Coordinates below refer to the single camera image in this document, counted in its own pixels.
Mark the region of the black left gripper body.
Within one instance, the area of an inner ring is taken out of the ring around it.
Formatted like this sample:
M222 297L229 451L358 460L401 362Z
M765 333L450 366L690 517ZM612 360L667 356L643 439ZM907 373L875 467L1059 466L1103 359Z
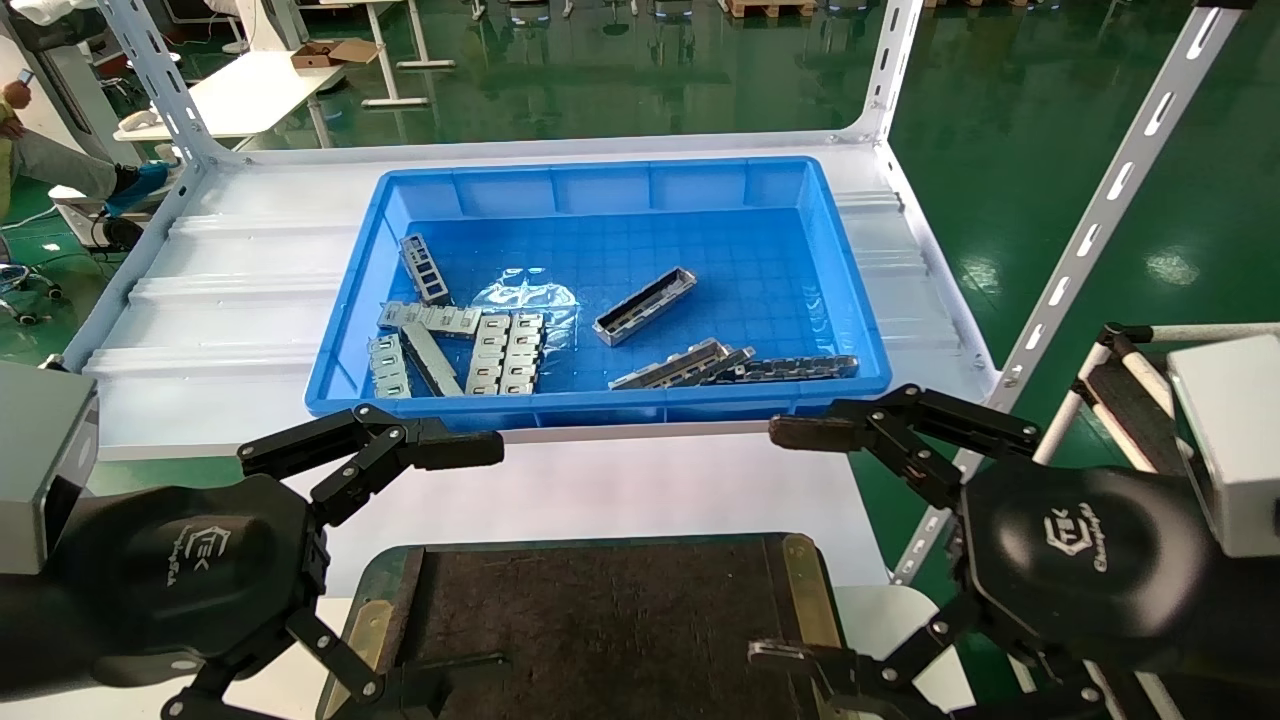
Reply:
M315 607L329 562L308 501L265 475L87 498L50 561L52 647L91 685L205 665L246 679L291 646L285 620Z

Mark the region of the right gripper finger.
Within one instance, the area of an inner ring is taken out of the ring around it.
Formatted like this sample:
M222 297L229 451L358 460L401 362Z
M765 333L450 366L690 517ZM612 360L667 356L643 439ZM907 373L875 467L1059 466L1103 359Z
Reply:
M781 448L865 451L904 479L929 506L960 505L963 470L929 445L934 438L982 457L1030 457L1041 428L951 395L901 386L876 400L840 398L819 416L778 415L768 434Z
M995 703L943 710L914 680L956 641L996 628L995 607L974 594L959 594L918 628L884 660L823 644L754 641L748 661L810 680L832 708L882 719L1098 719L1101 691L1089 682L1061 682Z

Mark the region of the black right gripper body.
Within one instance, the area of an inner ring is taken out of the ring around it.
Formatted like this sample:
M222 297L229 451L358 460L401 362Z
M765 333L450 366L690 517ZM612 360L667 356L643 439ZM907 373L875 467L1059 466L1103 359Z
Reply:
M960 509L968 578L1028 646L1140 670L1192 647L1216 541L1185 480L993 465Z

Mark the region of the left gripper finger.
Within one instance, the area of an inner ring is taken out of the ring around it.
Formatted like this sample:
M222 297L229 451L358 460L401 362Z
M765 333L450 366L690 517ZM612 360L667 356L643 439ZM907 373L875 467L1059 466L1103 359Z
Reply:
M285 629L348 691L334 719L438 719L458 685L500 678L511 670L500 652L410 664L376 674L315 612L300 610ZM227 705L234 673L211 662L191 685L172 697L163 719L270 719L270 714Z
M486 468L506 446L494 430L458 433L438 418L402 419L369 404L252 439L238 450L246 475L275 480L339 461L311 491L320 527L338 527L403 471Z

